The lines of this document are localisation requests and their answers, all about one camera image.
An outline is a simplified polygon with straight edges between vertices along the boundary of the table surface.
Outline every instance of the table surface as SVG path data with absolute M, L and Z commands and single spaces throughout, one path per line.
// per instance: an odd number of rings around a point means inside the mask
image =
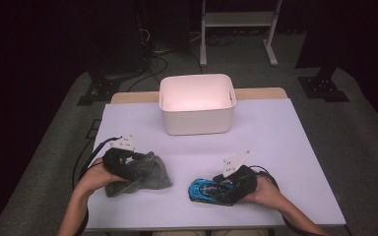
M 193 203 L 188 187 L 196 178 L 220 174 L 223 160 L 250 150 L 246 165 L 261 165 L 281 191 L 320 225 L 345 219 L 281 88 L 239 88 L 231 129 L 222 134 L 170 136 L 162 126 L 158 92 L 117 93 L 107 104 L 95 145 L 132 135 L 136 151 L 153 151 L 167 168 L 173 186 L 108 198 L 103 189 L 90 198 L 87 230 L 173 230 L 258 228 L 284 225 L 275 210 L 250 203 L 215 206 Z M 107 150 L 105 147 L 99 155 Z

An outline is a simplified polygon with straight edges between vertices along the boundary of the wooden table edge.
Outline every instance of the wooden table edge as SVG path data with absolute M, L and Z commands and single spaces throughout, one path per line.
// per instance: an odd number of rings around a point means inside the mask
M 283 88 L 236 88 L 234 91 L 237 100 L 288 98 Z M 118 92 L 112 96 L 110 103 L 139 102 L 158 102 L 158 91 Z

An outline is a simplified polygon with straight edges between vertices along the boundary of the dark floor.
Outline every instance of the dark floor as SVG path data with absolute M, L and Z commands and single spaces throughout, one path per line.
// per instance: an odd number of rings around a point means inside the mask
M 192 48 L 192 54 L 174 52 L 161 56 L 167 68 L 157 78 L 220 73 L 230 76 L 235 88 L 285 89 L 339 201 L 350 232 L 354 236 L 378 235 L 378 114 L 362 95 L 354 78 L 341 69 L 336 71 L 333 81 L 349 102 L 325 102 L 306 97 L 297 77 L 314 76 L 318 69 L 294 68 L 304 37 L 305 34 L 275 36 L 273 47 L 280 63 L 277 67 L 270 66 L 261 42 L 263 35 L 239 36 L 228 46 L 208 47 L 208 66 L 202 69 L 196 60 L 197 46 Z M 151 61 L 154 73 L 164 66 L 162 60 Z M 119 90 L 127 91 L 140 78 L 124 82 Z M 91 79 L 85 73 L 66 95 L 0 217 L 0 235 L 54 235 L 57 232 L 71 193 L 73 166 L 88 142 L 86 135 L 93 120 L 101 118 L 105 104 L 77 106 L 90 84 Z M 148 78 L 131 90 L 158 90 L 158 81 Z M 92 145 L 86 148 L 84 156 L 89 155 Z M 332 235 L 348 235 L 344 227 L 327 230 Z M 138 235 L 138 232 L 111 235 Z M 276 235 L 294 234 L 279 228 Z

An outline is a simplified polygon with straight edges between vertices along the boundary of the human arm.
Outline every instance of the human arm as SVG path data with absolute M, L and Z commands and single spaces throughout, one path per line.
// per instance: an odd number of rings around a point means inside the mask
M 75 235 L 87 213 L 89 197 L 95 190 L 115 181 L 124 179 L 107 172 L 103 167 L 102 158 L 96 159 L 76 185 L 57 235 Z
M 287 199 L 265 176 L 257 177 L 256 190 L 244 197 L 245 201 L 273 208 L 279 211 L 294 227 L 318 234 L 328 235 L 321 227 L 309 219 L 298 207 Z

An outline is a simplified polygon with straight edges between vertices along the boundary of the gray cloth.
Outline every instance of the gray cloth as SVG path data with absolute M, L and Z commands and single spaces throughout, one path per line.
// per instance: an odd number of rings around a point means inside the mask
M 160 190 L 172 186 L 164 162 L 152 151 L 147 153 L 143 159 L 130 161 L 127 166 L 140 172 L 141 177 L 135 181 L 108 184 L 105 187 L 105 192 L 109 198 L 122 193 L 133 194 L 139 189 Z

